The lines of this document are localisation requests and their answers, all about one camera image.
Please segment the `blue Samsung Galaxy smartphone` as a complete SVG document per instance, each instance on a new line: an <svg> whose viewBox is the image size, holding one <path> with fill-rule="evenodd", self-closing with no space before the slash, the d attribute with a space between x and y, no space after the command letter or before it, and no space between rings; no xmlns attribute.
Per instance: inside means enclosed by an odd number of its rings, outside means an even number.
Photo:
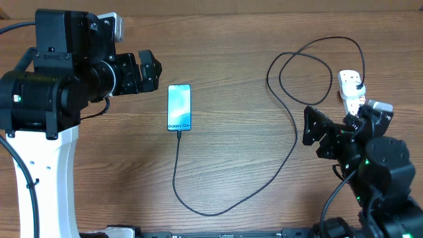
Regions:
<svg viewBox="0 0 423 238"><path fill-rule="evenodd" d="M189 131L192 128L191 86L169 85L167 130Z"/></svg>

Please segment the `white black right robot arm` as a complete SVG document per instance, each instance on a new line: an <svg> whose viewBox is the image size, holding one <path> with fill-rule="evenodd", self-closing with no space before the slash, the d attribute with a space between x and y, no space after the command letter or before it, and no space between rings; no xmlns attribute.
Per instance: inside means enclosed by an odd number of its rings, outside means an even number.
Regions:
<svg viewBox="0 0 423 238"><path fill-rule="evenodd" d="M332 169L341 183L327 200L331 204L348 184L361 207L361 228L342 218L326 217L309 237L421 237L422 208L410 196L416 169L403 140L385 136L393 111L363 104L357 115L347 114L341 124L312 106L304 110L303 144L319 143L318 157L334 159Z"/></svg>

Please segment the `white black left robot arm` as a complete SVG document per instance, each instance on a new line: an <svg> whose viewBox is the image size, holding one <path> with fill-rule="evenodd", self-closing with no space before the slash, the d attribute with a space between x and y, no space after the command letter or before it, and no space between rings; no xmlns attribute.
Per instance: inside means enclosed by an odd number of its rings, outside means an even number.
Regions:
<svg viewBox="0 0 423 238"><path fill-rule="evenodd" d="M150 50L118 54L116 13L38 9L36 45L1 78L1 144L17 177L22 237L78 237L73 161L81 111L111 97L155 91Z"/></svg>

